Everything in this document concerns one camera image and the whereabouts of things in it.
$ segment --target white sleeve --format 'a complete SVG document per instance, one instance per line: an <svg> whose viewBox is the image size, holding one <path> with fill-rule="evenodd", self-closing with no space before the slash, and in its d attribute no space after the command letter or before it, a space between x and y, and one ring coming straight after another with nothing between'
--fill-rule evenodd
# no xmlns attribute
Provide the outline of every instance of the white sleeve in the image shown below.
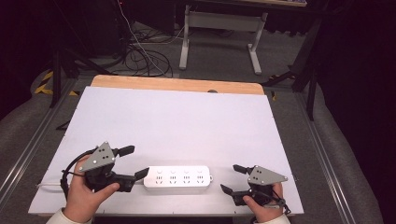
<svg viewBox="0 0 396 224"><path fill-rule="evenodd" d="M91 223L92 223L92 219L85 223L74 222L64 215L62 209L59 209L59 211L56 212L47 222L47 224L91 224Z"/></svg>
<svg viewBox="0 0 396 224"><path fill-rule="evenodd" d="M290 224L289 219L286 217L285 214L283 214L282 216L277 217L275 219L272 219L271 221L261 222L261 223L258 223L257 221L255 221L254 223L256 223L256 224Z"/></svg>

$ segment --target white board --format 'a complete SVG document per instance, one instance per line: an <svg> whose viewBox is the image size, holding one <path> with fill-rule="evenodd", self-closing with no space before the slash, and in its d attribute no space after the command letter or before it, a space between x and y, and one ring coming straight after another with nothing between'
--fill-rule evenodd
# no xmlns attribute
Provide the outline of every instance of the white board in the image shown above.
<svg viewBox="0 0 396 224"><path fill-rule="evenodd" d="M98 214L122 216L239 216L220 184L247 190L247 175L234 164L260 165L285 175L284 197L293 214L304 212L265 95L146 91L87 87L42 183L57 183L61 171L78 155L108 141L111 147L135 146L117 158L113 171L133 175L149 166L205 165L213 181L201 194L161 195L145 190L116 192ZM29 213L53 214L65 205L60 187L41 187Z"/></svg>

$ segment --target electrical outlet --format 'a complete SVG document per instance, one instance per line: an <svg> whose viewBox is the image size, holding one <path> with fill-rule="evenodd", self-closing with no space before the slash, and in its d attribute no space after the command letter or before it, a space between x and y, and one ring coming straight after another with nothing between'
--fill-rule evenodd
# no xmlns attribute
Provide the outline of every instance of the electrical outlet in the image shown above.
<svg viewBox="0 0 396 224"><path fill-rule="evenodd" d="M143 183L147 190L205 190L210 182L207 166L150 166Z"/></svg>

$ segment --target table leg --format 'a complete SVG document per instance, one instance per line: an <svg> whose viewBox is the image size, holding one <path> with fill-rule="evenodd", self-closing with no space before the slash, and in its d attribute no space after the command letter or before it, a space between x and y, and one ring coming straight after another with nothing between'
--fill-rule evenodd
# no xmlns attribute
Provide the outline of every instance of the table leg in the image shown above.
<svg viewBox="0 0 396 224"><path fill-rule="evenodd" d="M251 63L253 64L254 73L256 75L260 75L262 73L262 69L260 68L259 59L257 58L256 48L259 45L260 37L262 36L262 29L264 28L265 21L267 19L268 13L262 13L262 19L259 21L259 25L257 27L256 36L253 44L248 44L247 49L250 55Z"/></svg>
<svg viewBox="0 0 396 224"><path fill-rule="evenodd" d="M181 70L185 70L187 68L187 58L189 56L189 16L190 16L190 7L191 6L186 6L186 10L185 10L185 13L184 13L183 45L181 47L180 64L178 66Z"/></svg>

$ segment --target cable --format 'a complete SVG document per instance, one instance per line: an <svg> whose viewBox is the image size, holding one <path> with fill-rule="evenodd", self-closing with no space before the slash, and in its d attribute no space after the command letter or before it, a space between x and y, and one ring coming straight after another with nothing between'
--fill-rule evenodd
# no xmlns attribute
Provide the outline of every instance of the cable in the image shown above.
<svg viewBox="0 0 396 224"><path fill-rule="evenodd" d="M49 182L49 183L39 183L39 184L35 185L35 187L37 189L39 189L39 188L41 188L43 186L61 186L61 184L60 183Z"/></svg>
<svg viewBox="0 0 396 224"><path fill-rule="evenodd" d="M154 69L155 66L158 67L160 63L167 64L166 70L160 74L152 75L151 70ZM129 70L118 69L112 71L112 73L117 74L118 72L133 71L134 73L131 74L133 77L160 77L164 76L164 74L170 71L171 77L173 77L172 66L165 55L155 50L146 50L145 53L141 48L132 44L128 46L127 56L125 57L125 60L122 62L122 64L124 64Z"/></svg>
<svg viewBox="0 0 396 224"><path fill-rule="evenodd" d="M64 12L62 11L61 7L59 6L59 4L57 3L56 0L52 0L52 2L54 3L54 5L58 8L60 14L62 15L62 17L64 18L64 21L67 23L67 25L69 26L69 28L72 30L73 34L76 36L76 38L78 39L78 42L81 44L81 46L84 48L84 50L86 52L88 52L91 55L95 55L94 53L90 52L88 50L88 48L85 46L84 42L82 41L82 39L79 37L77 31L73 28L72 24L69 22L69 20L66 18L66 16L64 15ZM119 62L121 62L123 60L123 58L125 57L125 53L124 50L122 51L122 55L118 58L115 59L115 61L110 62L110 63L105 63L105 64L98 64L99 66L103 67L103 68L108 68L108 67L112 67L116 64L118 64ZM80 63L76 63L76 66L82 70L91 70L91 68L89 66L85 66L84 64L80 64Z"/></svg>
<svg viewBox="0 0 396 224"><path fill-rule="evenodd" d="M69 172L70 169L72 168L72 166L75 163L77 163L79 160L81 160L81 158L83 158L86 155L91 155L96 149L97 149L97 147L92 150L88 150L88 151L82 153L81 155L76 157L72 162L70 162L70 164L67 166L67 168L62 171L64 174L62 175L62 179L61 179L61 188L64 191L64 197L66 198L66 200L67 200L67 196L69 193L69 185L67 183L67 175L73 174L73 173Z"/></svg>
<svg viewBox="0 0 396 224"><path fill-rule="evenodd" d="M155 31L155 33L153 35L151 34L152 32L154 32L154 31L151 29L140 29L140 30L135 30L134 34L136 35L136 37L139 35L139 37L140 37L139 42L149 40L150 38L157 36L157 35L163 35L163 33L160 31Z"/></svg>
<svg viewBox="0 0 396 224"><path fill-rule="evenodd" d="M264 197L266 197L268 199L272 199L272 200L274 200L276 202L275 204L269 204L268 203L266 205L284 207L285 208L285 215L290 214L291 211L290 211L289 207L286 205L285 199L280 198L279 195L277 195L277 193L274 190L273 190L273 193L276 195L276 197L267 195L266 193L263 193L263 192L258 191L258 190L255 190L254 193L260 194L261 196L264 196Z"/></svg>
<svg viewBox="0 0 396 224"><path fill-rule="evenodd" d="M136 40L136 43L137 43L138 46L143 50L143 52L148 56L148 54L146 53L145 49L143 49L143 47L140 45L140 43L139 43L139 41L138 41L136 35L134 35L134 32L132 32L131 24L128 22L128 19L126 19L125 15L123 14L122 7L121 7L121 4L120 4L120 0L117 0L117 3L119 4L120 13L121 13L122 17L125 19L126 23L128 24L129 31L130 31L131 34L134 36L134 39ZM154 64L154 66L155 66L158 70L160 70L160 71L163 73L163 75L165 76L165 72L164 72L163 70L161 70L161 69L150 59L149 56L148 56L148 59L149 59L149 60L152 62L152 64Z"/></svg>
<svg viewBox="0 0 396 224"><path fill-rule="evenodd" d="M172 42L174 42L176 39L183 39L183 38L181 38L181 37L179 37L180 36L180 34L181 34L181 32L184 30L184 26L180 29L180 31L178 32L178 34L175 36L175 38L172 40L172 41L170 41L170 42L166 42L166 43L163 43L163 42L145 42L145 43L141 43L141 44L164 44L164 45L166 45L166 44L170 44L170 43L172 43ZM158 39L158 38L164 38L164 37L168 37L168 36L158 36L158 37L151 37L149 40L151 40L151 39Z"/></svg>

